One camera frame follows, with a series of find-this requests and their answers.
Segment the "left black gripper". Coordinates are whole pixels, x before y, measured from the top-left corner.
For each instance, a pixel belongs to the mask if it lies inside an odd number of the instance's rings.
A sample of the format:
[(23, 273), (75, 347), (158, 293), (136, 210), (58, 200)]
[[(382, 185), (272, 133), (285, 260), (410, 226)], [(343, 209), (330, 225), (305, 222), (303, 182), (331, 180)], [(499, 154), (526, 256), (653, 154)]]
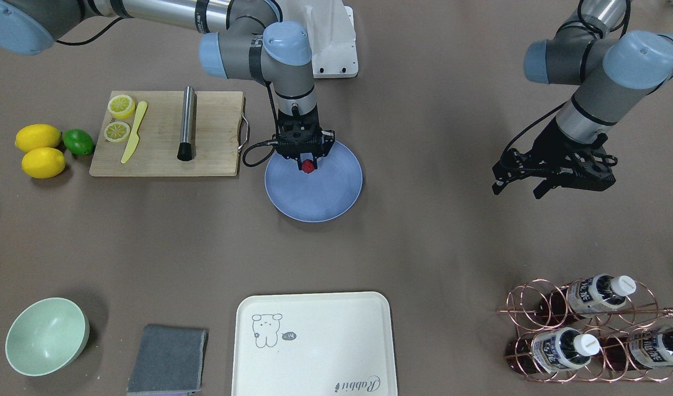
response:
[[(521, 153), (515, 148), (503, 152), (500, 160), (492, 166), (495, 182), (492, 191), (500, 195), (503, 189), (516, 180), (535, 176), (540, 177), (540, 168), (560, 168), (562, 160), (570, 151), (603, 148), (603, 143), (608, 140), (606, 133), (592, 133), (591, 143), (580, 143), (568, 137), (553, 120), (543, 129), (542, 133), (535, 138), (532, 149)], [(547, 177), (533, 189), (533, 196), (540, 200), (546, 193), (557, 187), (565, 187), (568, 178), (565, 176)]]

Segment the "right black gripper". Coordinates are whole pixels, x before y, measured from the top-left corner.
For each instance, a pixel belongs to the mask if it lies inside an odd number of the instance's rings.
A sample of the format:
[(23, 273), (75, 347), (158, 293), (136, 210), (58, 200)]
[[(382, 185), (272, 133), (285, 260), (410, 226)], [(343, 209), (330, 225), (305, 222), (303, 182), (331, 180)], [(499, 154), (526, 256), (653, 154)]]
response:
[[(277, 125), (279, 127), (277, 140), (292, 145), (301, 145), (321, 135), (317, 107), (306, 114), (298, 115), (278, 110)], [(302, 172), (314, 172), (318, 166), (317, 160), (318, 156), (314, 155), (314, 153), (300, 153), (299, 169)]]

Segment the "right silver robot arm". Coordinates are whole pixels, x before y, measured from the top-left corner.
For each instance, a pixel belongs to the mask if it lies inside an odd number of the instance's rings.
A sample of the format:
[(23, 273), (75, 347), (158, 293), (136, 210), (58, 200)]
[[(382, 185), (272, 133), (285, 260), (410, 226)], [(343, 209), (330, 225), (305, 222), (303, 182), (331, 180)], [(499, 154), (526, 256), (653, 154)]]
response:
[(0, 1), (0, 47), (38, 54), (92, 16), (196, 29), (208, 75), (268, 88), (276, 132), (264, 145), (304, 173), (331, 150), (334, 138), (319, 125), (308, 32), (284, 20), (276, 1)]

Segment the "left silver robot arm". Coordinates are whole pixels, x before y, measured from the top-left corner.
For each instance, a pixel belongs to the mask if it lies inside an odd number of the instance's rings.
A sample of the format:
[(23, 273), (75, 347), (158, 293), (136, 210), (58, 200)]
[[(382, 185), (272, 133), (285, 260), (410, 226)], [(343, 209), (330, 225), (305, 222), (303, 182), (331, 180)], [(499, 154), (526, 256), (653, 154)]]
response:
[(523, 60), (529, 81), (575, 85), (548, 113), (550, 123), (522, 153), (511, 145), (493, 166), (492, 191), (541, 178), (542, 198), (557, 188), (604, 191), (615, 183), (608, 131), (637, 103), (673, 78), (673, 35), (627, 31), (629, 1), (580, 1), (551, 40), (532, 43)]

